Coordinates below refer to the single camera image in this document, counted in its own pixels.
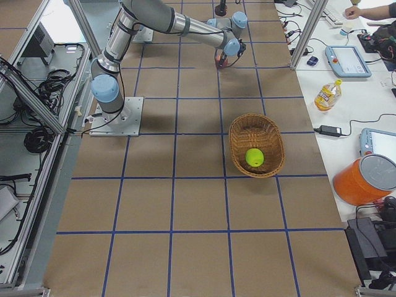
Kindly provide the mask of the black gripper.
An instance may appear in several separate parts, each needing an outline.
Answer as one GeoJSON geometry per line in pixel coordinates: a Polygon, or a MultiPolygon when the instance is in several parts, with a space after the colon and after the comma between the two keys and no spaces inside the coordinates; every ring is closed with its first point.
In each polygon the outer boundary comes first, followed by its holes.
{"type": "Polygon", "coordinates": [[[246,45],[244,43],[227,43],[221,54],[221,61],[224,62],[228,56],[235,56],[239,58],[242,56],[246,50],[246,45]]]}

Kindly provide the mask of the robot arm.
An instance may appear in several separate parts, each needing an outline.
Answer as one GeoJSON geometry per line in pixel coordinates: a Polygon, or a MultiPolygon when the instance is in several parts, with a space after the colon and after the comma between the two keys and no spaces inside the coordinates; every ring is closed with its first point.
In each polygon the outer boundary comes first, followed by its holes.
{"type": "Polygon", "coordinates": [[[228,67],[228,58],[240,58],[246,45],[241,39],[248,18],[237,11],[225,16],[224,1],[215,8],[216,17],[206,22],[178,13],[163,1],[121,1],[115,28],[108,42],[91,65],[91,91],[101,109],[101,118],[106,125],[123,123],[131,114],[126,107],[126,98],[121,89],[121,63],[134,42],[143,42],[154,33],[187,37],[210,45],[221,53],[215,57],[217,68],[228,67]]]}

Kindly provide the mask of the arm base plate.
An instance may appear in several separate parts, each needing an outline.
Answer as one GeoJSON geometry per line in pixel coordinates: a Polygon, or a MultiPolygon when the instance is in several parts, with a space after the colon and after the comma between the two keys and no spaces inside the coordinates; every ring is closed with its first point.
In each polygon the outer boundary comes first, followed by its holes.
{"type": "Polygon", "coordinates": [[[120,114],[106,114],[97,103],[89,134],[92,137],[138,137],[144,105],[143,97],[126,97],[120,114]]]}

